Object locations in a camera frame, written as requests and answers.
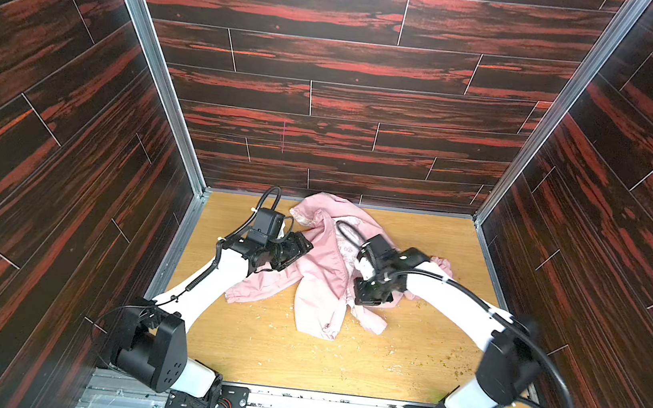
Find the pink zip-up jacket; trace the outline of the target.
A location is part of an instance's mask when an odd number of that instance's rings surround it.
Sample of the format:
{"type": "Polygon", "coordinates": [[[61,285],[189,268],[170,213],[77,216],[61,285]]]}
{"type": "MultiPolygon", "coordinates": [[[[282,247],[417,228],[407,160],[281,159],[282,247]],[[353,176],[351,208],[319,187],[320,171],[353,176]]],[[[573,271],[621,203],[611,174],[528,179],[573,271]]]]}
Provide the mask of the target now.
{"type": "Polygon", "coordinates": [[[365,237],[374,237],[385,233],[380,224],[348,199],[329,193],[308,196],[289,213],[304,228],[312,250],[284,271],[266,270],[235,284],[225,292],[226,301],[262,301],[296,285],[293,311],[298,331],[335,340],[346,313],[351,313],[368,332],[383,333],[387,322],[355,304],[353,278],[358,247],[336,229],[337,221],[345,220],[365,237]]]}

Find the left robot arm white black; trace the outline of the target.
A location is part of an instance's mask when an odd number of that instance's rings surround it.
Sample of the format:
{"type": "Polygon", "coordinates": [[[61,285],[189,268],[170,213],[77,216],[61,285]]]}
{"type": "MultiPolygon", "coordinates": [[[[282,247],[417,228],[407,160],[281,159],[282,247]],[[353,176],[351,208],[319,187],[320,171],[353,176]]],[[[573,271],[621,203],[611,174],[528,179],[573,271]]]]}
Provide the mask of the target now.
{"type": "Polygon", "coordinates": [[[108,364],[154,392],[217,402],[222,375],[188,356],[194,322],[235,284],[258,271],[284,271],[312,248],[300,232],[279,239],[258,234],[221,238],[205,269],[169,292],[120,310],[108,343],[108,364]]]}

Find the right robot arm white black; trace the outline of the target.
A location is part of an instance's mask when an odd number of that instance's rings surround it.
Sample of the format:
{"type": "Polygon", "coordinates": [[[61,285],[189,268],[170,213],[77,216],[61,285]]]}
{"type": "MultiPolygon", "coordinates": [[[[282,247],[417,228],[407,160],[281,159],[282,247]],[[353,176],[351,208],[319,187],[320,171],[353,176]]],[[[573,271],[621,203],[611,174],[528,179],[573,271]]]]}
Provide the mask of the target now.
{"type": "Polygon", "coordinates": [[[542,408],[522,395],[542,373],[554,381],[562,408],[574,408],[562,374],[536,343],[538,328],[532,321],[517,320],[488,304],[415,248],[376,251],[368,244],[359,250],[355,265],[361,275],[354,280],[358,304],[378,306],[395,293],[409,292],[455,323],[483,352],[473,379],[435,408],[504,408],[514,403],[542,408]]]}

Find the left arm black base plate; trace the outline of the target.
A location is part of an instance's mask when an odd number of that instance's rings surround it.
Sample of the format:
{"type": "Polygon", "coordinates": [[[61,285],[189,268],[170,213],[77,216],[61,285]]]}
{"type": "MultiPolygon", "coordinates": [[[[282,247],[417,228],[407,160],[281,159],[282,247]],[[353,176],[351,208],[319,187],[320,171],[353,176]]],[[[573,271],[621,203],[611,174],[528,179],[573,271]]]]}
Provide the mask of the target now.
{"type": "Polygon", "coordinates": [[[249,388],[226,383],[213,386],[204,397],[172,390],[164,408],[247,408],[250,393],[249,388]]]}

